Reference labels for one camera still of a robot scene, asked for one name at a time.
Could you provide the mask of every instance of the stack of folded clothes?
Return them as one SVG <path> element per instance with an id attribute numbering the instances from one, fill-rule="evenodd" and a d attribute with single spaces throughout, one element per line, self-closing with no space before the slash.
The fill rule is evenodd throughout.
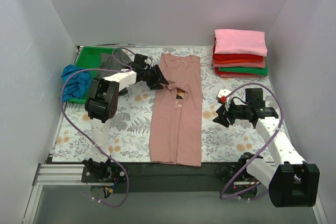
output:
<path id="1" fill-rule="evenodd" d="M 212 66 L 221 78 L 267 76 L 266 54 L 262 31 L 215 30 Z"/>

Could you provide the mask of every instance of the crumpled blue towel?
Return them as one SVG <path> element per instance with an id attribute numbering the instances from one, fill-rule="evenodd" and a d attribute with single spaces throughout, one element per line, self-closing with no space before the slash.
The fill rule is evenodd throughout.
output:
<path id="1" fill-rule="evenodd" d="M 67 65 L 61 75 L 63 79 L 63 84 L 74 72 L 81 70 L 83 68 L 76 67 L 74 65 Z M 66 102 L 70 98 L 83 98 L 86 91 L 90 87 L 92 82 L 91 75 L 88 71 L 78 73 L 67 83 L 64 88 L 62 101 Z"/>

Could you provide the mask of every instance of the small red object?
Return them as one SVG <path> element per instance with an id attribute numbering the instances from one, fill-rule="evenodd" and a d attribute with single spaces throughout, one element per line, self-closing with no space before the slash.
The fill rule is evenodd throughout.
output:
<path id="1" fill-rule="evenodd" d="M 224 97 L 224 96 L 221 97 L 221 98 L 220 98 L 220 101 L 221 101 L 222 103 L 226 102 L 226 97 Z"/>

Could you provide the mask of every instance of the floral tablecloth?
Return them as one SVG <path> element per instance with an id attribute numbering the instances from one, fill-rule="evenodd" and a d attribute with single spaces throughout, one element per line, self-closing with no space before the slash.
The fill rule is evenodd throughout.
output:
<path id="1" fill-rule="evenodd" d="M 152 57 L 155 64 L 159 63 L 163 52 L 176 56 L 200 56 L 203 90 L 202 162 L 236 162 L 243 152 L 256 153 L 264 145 L 251 123 L 237 120 L 235 125 L 225 128 L 212 119 L 216 117 L 215 111 L 219 107 L 216 102 L 219 89 L 233 90 L 249 82 L 258 82 L 271 88 L 267 77 L 221 79 L 211 67 L 212 47 L 142 47 L 132 50 Z M 149 136 L 155 92 L 150 91 L 144 82 L 132 85 L 128 90 L 128 94 L 118 100 L 118 110 L 110 125 L 109 149 L 112 157 L 120 162 L 150 162 Z M 238 91 L 236 96 L 245 99 L 244 89 Z M 275 100 L 267 91 L 264 91 L 264 97 L 266 105 L 276 108 L 279 113 Z M 91 135 L 84 105 L 68 103 L 66 113 L 80 129 Z M 93 145 L 63 119 L 52 161 L 81 162 L 88 158 L 91 148 Z M 262 156 L 266 161 L 272 161 L 267 149 Z"/>

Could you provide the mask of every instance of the folded pink shirt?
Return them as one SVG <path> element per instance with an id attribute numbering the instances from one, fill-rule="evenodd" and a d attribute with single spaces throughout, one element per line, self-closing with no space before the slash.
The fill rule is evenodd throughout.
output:
<path id="1" fill-rule="evenodd" d="M 215 37 L 215 54 L 267 55 L 263 31 L 218 29 L 215 30 Z"/>
<path id="2" fill-rule="evenodd" d="M 211 65 L 214 68 L 233 68 L 233 67 L 265 68 L 266 67 L 265 60 L 263 60 L 263 61 L 256 61 L 256 62 L 238 62 L 238 63 L 218 64 L 213 59 Z"/>

